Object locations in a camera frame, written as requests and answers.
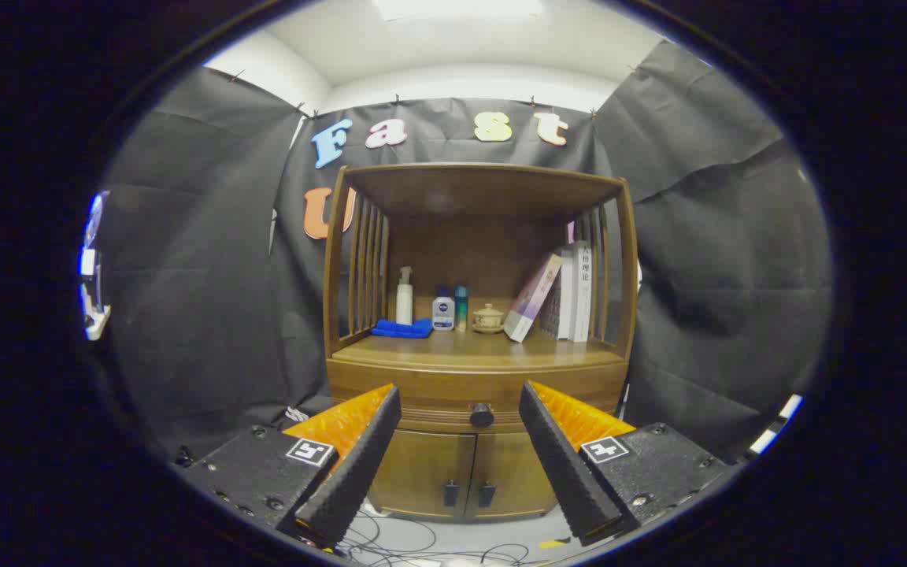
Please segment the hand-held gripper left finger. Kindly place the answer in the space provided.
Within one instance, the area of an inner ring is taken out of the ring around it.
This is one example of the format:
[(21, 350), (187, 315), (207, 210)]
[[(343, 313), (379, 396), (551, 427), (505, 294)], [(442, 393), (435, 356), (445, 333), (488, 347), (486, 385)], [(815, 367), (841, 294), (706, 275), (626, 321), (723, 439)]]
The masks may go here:
[(252, 424), (176, 472), (245, 523), (331, 548), (363, 506), (400, 420), (399, 389), (386, 384), (289, 428)]

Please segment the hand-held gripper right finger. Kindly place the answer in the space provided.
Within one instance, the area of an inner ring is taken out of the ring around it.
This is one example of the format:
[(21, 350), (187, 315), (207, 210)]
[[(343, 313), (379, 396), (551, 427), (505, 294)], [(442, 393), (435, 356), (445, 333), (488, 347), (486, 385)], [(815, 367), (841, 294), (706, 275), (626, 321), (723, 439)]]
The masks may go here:
[(669, 424), (637, 428), (536, 381), (523, 385), (519, 414), (583, 545), (658, 524), (728, 475)]

